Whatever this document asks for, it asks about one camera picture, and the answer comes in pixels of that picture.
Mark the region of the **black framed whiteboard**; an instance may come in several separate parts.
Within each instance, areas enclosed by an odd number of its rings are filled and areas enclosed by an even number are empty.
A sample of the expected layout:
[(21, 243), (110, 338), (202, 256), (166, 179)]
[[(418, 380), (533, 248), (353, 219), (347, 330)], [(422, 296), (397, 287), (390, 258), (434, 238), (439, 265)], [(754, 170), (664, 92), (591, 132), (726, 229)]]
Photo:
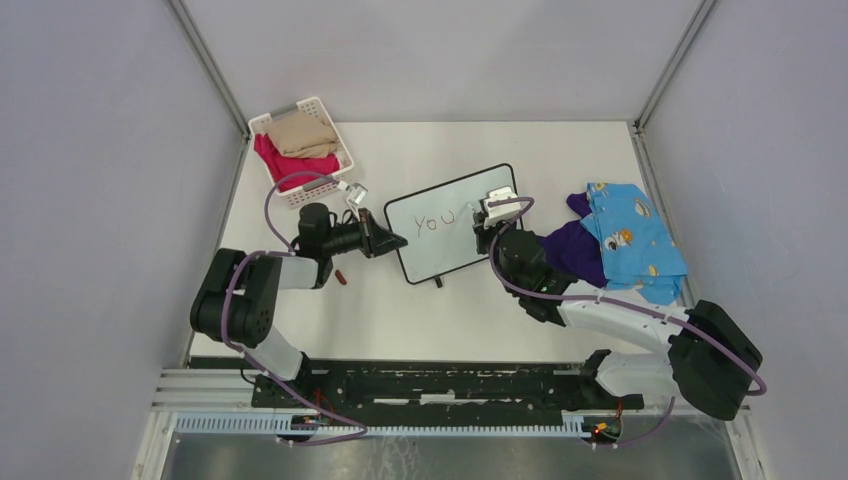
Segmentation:
[(487, 258), (477, 252), (474, 214), (492, 191), (516, 189), (514, 170), (502, 163), (388, 201), (389, 229), (407, 240), (397, 251), (405, 280), (417, 285)]

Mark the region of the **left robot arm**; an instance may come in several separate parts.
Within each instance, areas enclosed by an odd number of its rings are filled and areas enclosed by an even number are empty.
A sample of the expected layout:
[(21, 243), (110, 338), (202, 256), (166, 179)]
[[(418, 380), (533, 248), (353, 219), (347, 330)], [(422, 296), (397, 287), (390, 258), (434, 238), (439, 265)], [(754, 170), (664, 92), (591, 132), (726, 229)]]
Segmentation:
[(337, 255), (358, 251), (376, 258), (407, 246), (406, 238), (381, 226), (366, 208), (339, 221), (323, 203), (298, 212), (292, 250), (219, 249), (192, 303), (191, 329), (224, 344), (270, 379), (290, 407), (306, 405), (314, 394), (310, 359), (273, 327), (281, 290), (325, 286)]

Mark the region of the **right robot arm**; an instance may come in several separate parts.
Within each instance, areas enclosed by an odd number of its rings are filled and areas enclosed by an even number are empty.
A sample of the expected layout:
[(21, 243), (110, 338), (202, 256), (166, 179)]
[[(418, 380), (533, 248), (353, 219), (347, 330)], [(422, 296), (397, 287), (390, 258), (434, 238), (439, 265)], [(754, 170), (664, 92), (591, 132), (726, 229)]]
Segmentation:
[(746, 398), (767, 387), (763, 356), (718, 304), (661, 306), (611, 297), (550, 266), (537, 236), (506, 218), (473, 216), (476, 248), (520, 308), (541, 323), (594, 331), (642, 348), (640, 354), (593, 352), (577, 382), (580, 400), (602, 408), (615, 397), (681, 397), (718, 420), (736, 418)]

